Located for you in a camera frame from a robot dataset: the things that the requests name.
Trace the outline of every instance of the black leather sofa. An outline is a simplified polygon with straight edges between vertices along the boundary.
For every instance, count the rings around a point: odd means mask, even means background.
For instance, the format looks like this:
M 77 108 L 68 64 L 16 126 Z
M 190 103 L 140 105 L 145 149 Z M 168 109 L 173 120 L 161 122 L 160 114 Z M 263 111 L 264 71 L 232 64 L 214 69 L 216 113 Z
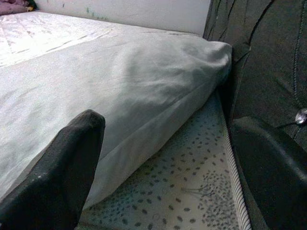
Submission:
M 252 228 L 307 229 L 307 0 L 212 0 L 203 37 L 233 46 L 219 92 Z

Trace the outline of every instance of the black cushion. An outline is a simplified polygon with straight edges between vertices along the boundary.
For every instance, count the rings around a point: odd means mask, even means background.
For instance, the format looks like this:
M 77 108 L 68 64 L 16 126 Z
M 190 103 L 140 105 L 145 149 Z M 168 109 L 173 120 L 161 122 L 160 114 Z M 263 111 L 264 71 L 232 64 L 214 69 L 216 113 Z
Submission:
M 235 119 L 231 140 L 253 230 L 307 226 L 307 153 L 286 133 Z
M 104 128 L 104 118 L 91 110 L 64 127 L 0 203 L 0 229 L 74 229 L 94 179 Z
M 233 46 L 220 88 L 228 123 L 260 118 L 307 151 L 307 126 L 293 125 L 307 108 L 307 1 L 212 0 L 204 38 Z

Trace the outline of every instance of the mattress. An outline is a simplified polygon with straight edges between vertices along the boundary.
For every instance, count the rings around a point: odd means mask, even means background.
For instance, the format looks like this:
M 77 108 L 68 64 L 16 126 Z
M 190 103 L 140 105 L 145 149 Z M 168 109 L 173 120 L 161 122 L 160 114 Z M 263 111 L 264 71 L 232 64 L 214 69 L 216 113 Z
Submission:
M 217 94 L 77 230 L 251 229 Z
M 61 128 L 92 109 L 106 129 L 84 208 L 101 201 L 230 70 L 228 44 L 193 34 L 41 12 L 0 19 L 0 199 Z

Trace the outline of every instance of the sofa button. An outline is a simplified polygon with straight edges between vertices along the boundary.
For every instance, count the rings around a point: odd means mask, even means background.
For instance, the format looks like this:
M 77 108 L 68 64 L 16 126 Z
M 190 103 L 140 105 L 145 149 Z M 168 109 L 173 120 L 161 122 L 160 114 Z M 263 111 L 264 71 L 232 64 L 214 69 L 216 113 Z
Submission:
M 295 123 L 302 125 L 307 121 L 307 108 L 301 109 L 295 116 Z

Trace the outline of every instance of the white wall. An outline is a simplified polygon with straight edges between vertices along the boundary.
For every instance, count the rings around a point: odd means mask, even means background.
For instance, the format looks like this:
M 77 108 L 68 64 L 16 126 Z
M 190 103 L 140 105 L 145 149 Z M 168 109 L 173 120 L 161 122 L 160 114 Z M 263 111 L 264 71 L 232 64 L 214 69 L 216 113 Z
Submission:
M 202 35 L 210 0 L 35 0 L 44 12 Z

